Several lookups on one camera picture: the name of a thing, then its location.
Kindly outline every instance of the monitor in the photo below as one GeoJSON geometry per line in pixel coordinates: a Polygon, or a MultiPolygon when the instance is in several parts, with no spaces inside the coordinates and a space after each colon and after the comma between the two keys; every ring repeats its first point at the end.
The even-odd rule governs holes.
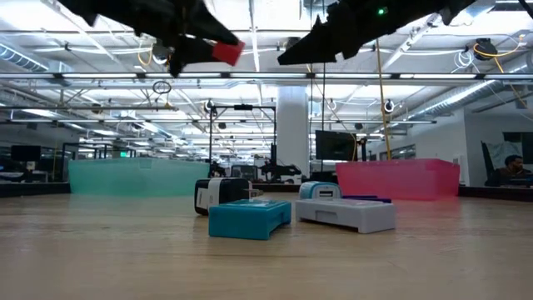
{"type": "Polygon", "coordinates": [[[11,159],[16,162],[38,162],[41,159],[41,146],[12,145],[11,159]]]}
{"type": "Polygon", "coordinates": [[[354,137],[348,132],[316,130],[316,159],[356,161],[354,137]]]}

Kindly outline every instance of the white column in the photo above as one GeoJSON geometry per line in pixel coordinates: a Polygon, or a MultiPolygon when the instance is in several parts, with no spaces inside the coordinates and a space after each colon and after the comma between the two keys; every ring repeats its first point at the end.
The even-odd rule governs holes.
{"type": "Polygon", "coordinates": [[[279,87],[277,96],[277,163],[294,164],[309,177],[309,105],[305,87],[279,87]]]}

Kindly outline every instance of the table surface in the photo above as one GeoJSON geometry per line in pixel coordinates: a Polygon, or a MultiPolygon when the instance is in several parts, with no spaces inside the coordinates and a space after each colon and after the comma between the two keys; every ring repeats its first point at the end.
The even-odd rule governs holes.
{"type": "Polygon", "coordinates": [[[397,230],[249,241],[208,237],[189,197],[0,199],[1,299],[531,299],[533,206],[395,204],[397,230]]]}

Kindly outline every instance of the person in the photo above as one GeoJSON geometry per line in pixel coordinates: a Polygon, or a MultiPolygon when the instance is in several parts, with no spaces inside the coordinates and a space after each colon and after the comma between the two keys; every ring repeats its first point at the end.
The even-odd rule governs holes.
{"type": "Polygon", "coordinates": [[[505,167],[495,170],[485,182],[487,187],[499,187],[512,184],[513,179],[526,179],[531,177],[531,171],[524,169],[524,158],[519,155],[510,155],[505,160],[505,167]]]}

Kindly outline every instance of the small device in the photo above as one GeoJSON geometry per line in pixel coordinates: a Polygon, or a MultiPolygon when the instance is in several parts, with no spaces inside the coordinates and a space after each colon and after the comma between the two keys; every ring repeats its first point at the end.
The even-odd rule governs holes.
{"type": "Polygon", "coordinates": [[[300,186],[300,199],[341,198],[341,188],[331,182],[305,182],[300,186]]]}
{"type": "Polygon", "coordinates": [[[348,199],[306,199],[296,201],[296,219],[357,228],[375,233],[396,228],[393,204],[348,199]]]}
{"type": "Polygon", "coordinates": [[[197,181],[194,190],[194,210],[203,216],[209,208],[251,197],[252,184],[242,178],[211,178],[197,181]]]}
{"type": "Polygon", "coordinates": [[[271,232],[291,223],[291,203],[272,200],[240,200],[209,208],[209,236],[270,239],[271,232]]]}

